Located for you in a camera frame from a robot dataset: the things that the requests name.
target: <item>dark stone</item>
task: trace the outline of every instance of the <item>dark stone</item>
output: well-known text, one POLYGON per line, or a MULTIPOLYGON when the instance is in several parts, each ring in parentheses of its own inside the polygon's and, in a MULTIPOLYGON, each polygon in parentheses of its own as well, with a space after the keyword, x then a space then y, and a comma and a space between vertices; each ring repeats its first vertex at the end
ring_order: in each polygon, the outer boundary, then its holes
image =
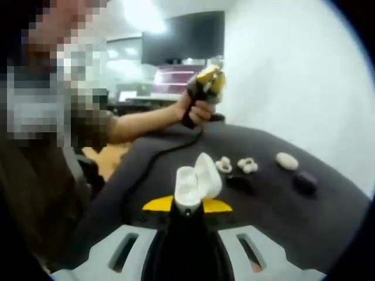
POLYGON ((318 180, 308 172, 300 172, 294 177, 293 185, 300 193, 312 195, 318 189, 318 180))

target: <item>table surface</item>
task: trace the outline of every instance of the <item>table surface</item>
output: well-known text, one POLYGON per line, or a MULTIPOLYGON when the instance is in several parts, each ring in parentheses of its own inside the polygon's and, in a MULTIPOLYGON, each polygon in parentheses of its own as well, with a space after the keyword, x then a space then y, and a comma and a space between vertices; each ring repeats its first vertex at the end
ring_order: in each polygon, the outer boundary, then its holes
MULTIPOLYGON (((178 125, 134 142, 76 229, 62 264, 78 266, 87 259, 92 245, 122 224, 121 199, 153 155, 187 143, 196 134, 197 130, 178 125)), ((214 160, 225 155, 235 163, 244 157, 255 159, 259 171, 246 177, 256 193, 247 196, 224 187, 219 200, 229 204, 245 224, 254 225, 283 246, 288 260, 302 269, 327 272, 359 229, 370 204, 350 180, 304 150, 263 131, 214 122, 207 125, 197 144, 155 162, 131 197, 130 215, 137 216, 152 199, 172 195, 176 170, 193 166, 201 152, 214 160), (299 170, 317 178, 315 197, 296 192, 293 172, 275 162, 278 152, 292 154, 299 160, 299 170)))

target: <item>black cable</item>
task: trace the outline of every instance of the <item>black cable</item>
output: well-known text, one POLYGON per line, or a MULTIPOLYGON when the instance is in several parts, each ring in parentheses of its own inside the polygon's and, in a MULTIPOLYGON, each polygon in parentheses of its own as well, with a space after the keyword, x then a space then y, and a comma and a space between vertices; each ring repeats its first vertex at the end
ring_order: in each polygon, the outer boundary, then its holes
POLYGON ((170 149, 159 151, 157 154, 155 154, 155 155, 153 155, 151 157, 150 161, 147 163, 146 169, 136 179, 135 183, 133 185, 131 185, 131 187, 128 188, 128 190, 122 196, 121 204, 120 204, 120 208, 121 208, 120 209, 120 214, 121 214, 121 218, 122 218, 122 221, 123 221, 124 224, 129 224, 130 221, 131 221, 130 218, 129 218, 129 216, 128 216, 128 214, 127 214, 127 203, 129 202, 131 196, 138 190, 138 188, 141 185, 141 183, 145 179, 147 179, 147 177, 149 175, 149 172, 151 171, 151 168, 155 164, 155 162, 160 157, 162 157, 164 155, 167 155, 168 153, 171 153, 171 152, 174 152, 174 151, 177 151, 177 150, 181 150, 181 149, 185 149, 185 148, 188 148, 190 146, 195 145, 196 143, 198 143, 198 141, 200 140, 200 138, 203 136, 203 132, 204 132, 204 129, 203 129, 203 127, 201 127, 199 133, 196 134, 195 137, 193 138, 193 140, 191 140, 190 142, 184 143, 184 144, 179 145, 179 146, 174 147, 174 148, 170 148, 170 149))

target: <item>white stone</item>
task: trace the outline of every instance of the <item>white stone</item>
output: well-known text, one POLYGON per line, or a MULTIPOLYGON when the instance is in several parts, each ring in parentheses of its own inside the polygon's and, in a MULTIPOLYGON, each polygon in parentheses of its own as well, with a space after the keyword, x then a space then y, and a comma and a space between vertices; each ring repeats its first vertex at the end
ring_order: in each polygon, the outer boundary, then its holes
POLYGON ((298 161, 292 155, 280 152, 276 155, 276 162, 285 170, 295 171, 298 169, 298 161))

